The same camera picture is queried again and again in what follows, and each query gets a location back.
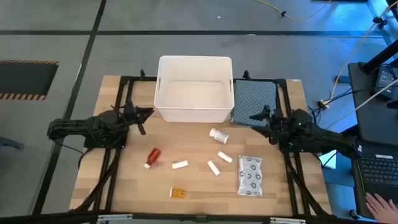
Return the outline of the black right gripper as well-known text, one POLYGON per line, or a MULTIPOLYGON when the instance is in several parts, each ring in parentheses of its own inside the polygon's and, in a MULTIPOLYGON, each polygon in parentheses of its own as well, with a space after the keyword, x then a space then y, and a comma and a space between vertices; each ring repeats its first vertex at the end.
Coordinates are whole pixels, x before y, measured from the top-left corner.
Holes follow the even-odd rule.
POLYGON ((272 145, 287 145, 287 122, 288 118, 286 118, 283 112, 280 109, 275 109, 273 115, 270 118, 270 107, 269 105, 265 105, 262 111, 258 114, 254 114, 250 116, 250 119, 254 119, 257 121, 262 121, 266 119, 269 120, 269 126, 253 126, 251 129, 261 134, 265 138, 269 138, 269 142, 272 145))

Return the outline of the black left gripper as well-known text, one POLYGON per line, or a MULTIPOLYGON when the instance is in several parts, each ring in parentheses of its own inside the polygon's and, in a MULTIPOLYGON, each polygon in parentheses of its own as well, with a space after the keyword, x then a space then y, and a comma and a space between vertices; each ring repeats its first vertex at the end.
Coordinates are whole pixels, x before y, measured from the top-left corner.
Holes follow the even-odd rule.
POLYGON ((154 109, 134 106, 131 100, 127 100, 123 108, 123 126, 136 124, 140 134, 146 135, 144 123, 152 115, 154 109))

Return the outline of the red bottle white cap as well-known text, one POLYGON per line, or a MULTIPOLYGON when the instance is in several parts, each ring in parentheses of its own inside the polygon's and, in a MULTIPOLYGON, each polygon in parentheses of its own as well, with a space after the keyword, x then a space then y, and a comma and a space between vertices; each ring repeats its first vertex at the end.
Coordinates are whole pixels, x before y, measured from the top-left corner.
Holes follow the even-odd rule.
POLYGON ((158 148, 154 148, 150 154, 147 156, 147 161, 144 164, 144 167, 146 169, 150 169, 152 164, 154 164, 156 162, 156 160, 158 159, 158 157, 160 156, 161 150, 158 148))

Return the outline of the labelled white pill bottle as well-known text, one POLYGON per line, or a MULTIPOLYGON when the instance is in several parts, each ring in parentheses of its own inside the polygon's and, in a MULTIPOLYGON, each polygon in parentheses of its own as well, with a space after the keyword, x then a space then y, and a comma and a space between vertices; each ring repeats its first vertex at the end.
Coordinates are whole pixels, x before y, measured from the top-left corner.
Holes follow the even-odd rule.
POLYGON ((229 138, 228 134, 223 133, 222 131, 217 130, 215 128, 212 128, 210 130, 209 136, 222 144, 226 144, 226 142, 228 141, 228 138, 229 138))

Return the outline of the small amber bottle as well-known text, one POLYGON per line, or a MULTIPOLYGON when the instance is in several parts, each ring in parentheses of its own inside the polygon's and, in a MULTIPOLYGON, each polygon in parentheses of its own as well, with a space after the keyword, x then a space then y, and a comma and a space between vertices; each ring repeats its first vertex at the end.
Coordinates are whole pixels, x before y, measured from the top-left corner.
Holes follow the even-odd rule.
POLYGON ((169 197, 170 198, 185 198, 186 190, 172 187, 170 189, 169 197))

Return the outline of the white plastic basket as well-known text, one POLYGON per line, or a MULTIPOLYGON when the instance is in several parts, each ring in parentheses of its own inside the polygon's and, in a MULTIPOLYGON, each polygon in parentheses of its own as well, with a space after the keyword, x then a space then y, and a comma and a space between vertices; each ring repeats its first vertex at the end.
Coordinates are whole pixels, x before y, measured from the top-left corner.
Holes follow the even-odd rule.
POLYGON ((162 56, 154 106, 168 122, 224 122, 234 108, 232 60, 216 56, 162 56))

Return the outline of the blue quilted cloth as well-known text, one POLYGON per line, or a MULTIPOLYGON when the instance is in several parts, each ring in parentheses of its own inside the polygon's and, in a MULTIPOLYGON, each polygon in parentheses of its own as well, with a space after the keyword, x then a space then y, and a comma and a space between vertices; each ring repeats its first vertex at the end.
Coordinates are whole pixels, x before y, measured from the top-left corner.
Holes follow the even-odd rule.
POLYGON ((277 85, 273 82, 236 80, 234 83, 234 108, 230 121, 240 126, 267 126, 268 122, 251 119, 268 105, 271 114, 277 106, 277 85))

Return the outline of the silver printed pouch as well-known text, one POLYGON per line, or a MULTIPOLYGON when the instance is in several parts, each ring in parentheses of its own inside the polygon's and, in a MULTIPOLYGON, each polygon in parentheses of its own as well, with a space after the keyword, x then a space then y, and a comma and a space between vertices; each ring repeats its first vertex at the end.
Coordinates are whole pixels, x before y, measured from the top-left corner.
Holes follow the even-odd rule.
POLYGON ((239 156, 238 195, 262 197, 262 158, 239 156))

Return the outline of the white paper sheet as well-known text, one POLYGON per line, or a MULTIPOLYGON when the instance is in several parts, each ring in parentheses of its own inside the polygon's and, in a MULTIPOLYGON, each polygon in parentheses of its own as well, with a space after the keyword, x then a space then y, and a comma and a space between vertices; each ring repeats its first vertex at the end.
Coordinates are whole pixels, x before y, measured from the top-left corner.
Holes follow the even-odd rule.
POLYGON ((321 162, 321 167, 336 169, 336 155, 337 155, 336 150, 332 150, 326 154, 320 155, 318 158, 321 162))

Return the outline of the black side table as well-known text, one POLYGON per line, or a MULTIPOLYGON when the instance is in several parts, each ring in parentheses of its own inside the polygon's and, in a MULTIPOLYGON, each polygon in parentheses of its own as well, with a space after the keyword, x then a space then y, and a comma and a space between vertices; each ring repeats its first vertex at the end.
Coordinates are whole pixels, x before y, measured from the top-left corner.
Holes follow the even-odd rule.
MULTIPOLYGON (((370 99, 373 95, 374 76, 363 73, 357 63, 348 65, 354 105, 370 99)), ((356 110, 359 133, 364 141, 398 146, 398 109, 390 109, 379 98, 370 99, 356 110)))

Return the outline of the black hazard-striped floor mat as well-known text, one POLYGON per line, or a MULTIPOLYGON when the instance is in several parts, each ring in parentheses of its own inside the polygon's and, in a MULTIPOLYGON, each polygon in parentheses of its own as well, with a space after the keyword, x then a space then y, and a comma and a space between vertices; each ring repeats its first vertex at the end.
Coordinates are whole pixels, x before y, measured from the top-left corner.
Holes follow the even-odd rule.
POLYGON ((0 100, 46 99, 58 67, 58 61, 0 60, 0 100))

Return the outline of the black power adapter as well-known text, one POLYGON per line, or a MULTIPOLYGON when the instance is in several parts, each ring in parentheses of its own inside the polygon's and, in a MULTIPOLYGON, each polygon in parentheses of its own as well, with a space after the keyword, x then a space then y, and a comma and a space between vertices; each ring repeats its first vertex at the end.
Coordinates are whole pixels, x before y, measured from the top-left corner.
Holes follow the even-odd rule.
MULTIPOLYGON (((396 80, 396 75, 394 73, 394 69, 388 65, 384 65, 379 67, 379 70, 376 75, 376 81, 374 84, 374 92, 382 90, 385 86, 390 85, 396 80)), ((391 85, 389 88, 386 88, 383 92, 377 95, 377 98, 384 101, 391 101, 394 99, 395 95, 395 86, 391 85)))

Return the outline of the black stand pole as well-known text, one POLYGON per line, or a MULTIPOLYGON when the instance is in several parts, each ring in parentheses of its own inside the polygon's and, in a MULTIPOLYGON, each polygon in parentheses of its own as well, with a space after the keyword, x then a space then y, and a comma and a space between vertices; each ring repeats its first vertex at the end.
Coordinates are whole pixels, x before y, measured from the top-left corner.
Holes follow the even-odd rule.
POLYGON ((371 73, 382 65, 385 61, 393 57, 398 53, 398 39, 395 40, 391 45, 387 46, 383 51, 373 57, 370 61, 361 66, 361 70, 364 73, 371 73))

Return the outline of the black chair base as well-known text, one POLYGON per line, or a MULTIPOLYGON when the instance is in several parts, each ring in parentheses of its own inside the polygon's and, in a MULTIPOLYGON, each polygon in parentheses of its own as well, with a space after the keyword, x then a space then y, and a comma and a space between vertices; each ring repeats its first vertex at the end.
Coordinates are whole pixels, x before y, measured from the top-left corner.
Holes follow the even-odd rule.
POLYGON ((13 147, 13 148, 16 148, 16 149, 23 149, 24 148, 24 144, 23 143, 0 136, 0 148, 6 147, 6 146, 13 147))

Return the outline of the person's hand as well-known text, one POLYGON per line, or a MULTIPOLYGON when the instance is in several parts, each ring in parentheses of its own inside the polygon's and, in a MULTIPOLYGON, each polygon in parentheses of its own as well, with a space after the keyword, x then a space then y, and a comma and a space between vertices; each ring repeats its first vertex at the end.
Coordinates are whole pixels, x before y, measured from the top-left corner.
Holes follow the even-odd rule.
POLYGON ((398 224, 398 208, 391 199, 366 193, 366 206, 378 223, 398 224))

